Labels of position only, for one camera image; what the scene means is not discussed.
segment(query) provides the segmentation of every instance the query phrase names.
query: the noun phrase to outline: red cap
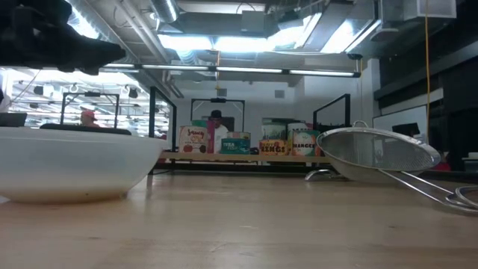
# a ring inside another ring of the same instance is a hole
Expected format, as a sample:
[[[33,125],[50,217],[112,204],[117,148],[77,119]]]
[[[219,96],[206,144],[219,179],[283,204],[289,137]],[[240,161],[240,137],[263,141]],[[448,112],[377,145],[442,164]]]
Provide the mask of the red cap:
[[[90,117],[93,120],[96,120],[95,111],[83,111],[83,112],[81,112],[81,115],[84,116],[84,117]]]

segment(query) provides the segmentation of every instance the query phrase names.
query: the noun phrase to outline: yellow cable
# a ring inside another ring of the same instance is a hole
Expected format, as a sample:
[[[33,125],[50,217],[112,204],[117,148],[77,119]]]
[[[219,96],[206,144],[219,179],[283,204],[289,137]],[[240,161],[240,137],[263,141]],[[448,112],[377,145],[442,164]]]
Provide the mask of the yellow cable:
[[[430,128],[430,59],[429,59],[429,41],[428,41],[428,8],[429,0],[425,4],[425,53],[426,53],[426,142],[429,143]]]

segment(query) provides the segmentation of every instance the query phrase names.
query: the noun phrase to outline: strainer rim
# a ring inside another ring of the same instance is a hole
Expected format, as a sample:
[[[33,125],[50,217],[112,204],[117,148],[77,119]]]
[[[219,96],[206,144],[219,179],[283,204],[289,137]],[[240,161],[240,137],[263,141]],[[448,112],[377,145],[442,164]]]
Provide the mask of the strainer rim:
[[[414,139],[413,137],[409,137],[409,136],[404,135],[404,134],[398,134],[396,132],[390,132],[390,131],[387,131],[387,130],[365,128],[365,127],[347,127],[347,128],[333,129],[333,130],[324,132],[317,137],[317,145],[320,147],[320,149],[323,151],[323,153],[325,155],[327,155],[329,158],[334,158],[336,161],[339,161],[339,162],[342,162],[342,163],[345,163],[345,164],[349,164],[349,165],[353,165],[355,167],[362,167],[362,168],[367,168],[367,169],[383,170],[383,171],[394,171],[394,172],[403,171],[403,170],[383,169],[383,168],[377,168],[377,167],[364,166],[364,165],[360,165],[360,164],[354,164],[352,162],[345,161],[341,158],[335,157],[334,155],[332,155],[331,153],[329,153],[328,151],[326,151],[322,147],[322,139],[324,139],[325,137],[328,137],[330,135],[336,135],[337,133],[343,133],[343,132],[364,132],[364,133],[368,133],[368,134],[372,134],[372,135],[384,135],[384,136],[388,136],[390,138],[398,139],[398,140],[410,143],[414,146],[417,146],[417,147],[421,148],[422,150],[427,152],[433,160],[431,167],[427,167],[427,168],[423,168],[423,169],[407,170],[406,172],[417,172],[417,171],[427,170],[427,169],[435,167],[441,161],[440,153],[438,153],[438,151],[436,149],[434,149],[432,146],[430,146],[429,144],[424,143],[420,140]]]

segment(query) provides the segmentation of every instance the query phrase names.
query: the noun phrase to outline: white bowl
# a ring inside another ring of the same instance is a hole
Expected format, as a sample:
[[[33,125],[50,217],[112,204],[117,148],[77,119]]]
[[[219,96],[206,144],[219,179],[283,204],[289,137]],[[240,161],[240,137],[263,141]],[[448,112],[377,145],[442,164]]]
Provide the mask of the white bowl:
[[[0,128],[0,196],[17,202],[120,197],[167,142],[121,134]]]

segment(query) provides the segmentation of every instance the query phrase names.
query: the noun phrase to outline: exposed ductwork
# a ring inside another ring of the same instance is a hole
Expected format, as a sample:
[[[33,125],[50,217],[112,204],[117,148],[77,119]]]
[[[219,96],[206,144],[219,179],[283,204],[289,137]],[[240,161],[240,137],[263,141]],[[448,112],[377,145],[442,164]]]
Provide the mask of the exposed ductwork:
[[[179,17],[179,8],[174,0],[151,0],[151,5],[157,18],[162,22],[175,22]]]
[[[193,50],[177,50],[176,53],[184,65],[199,65],[199,59]]]

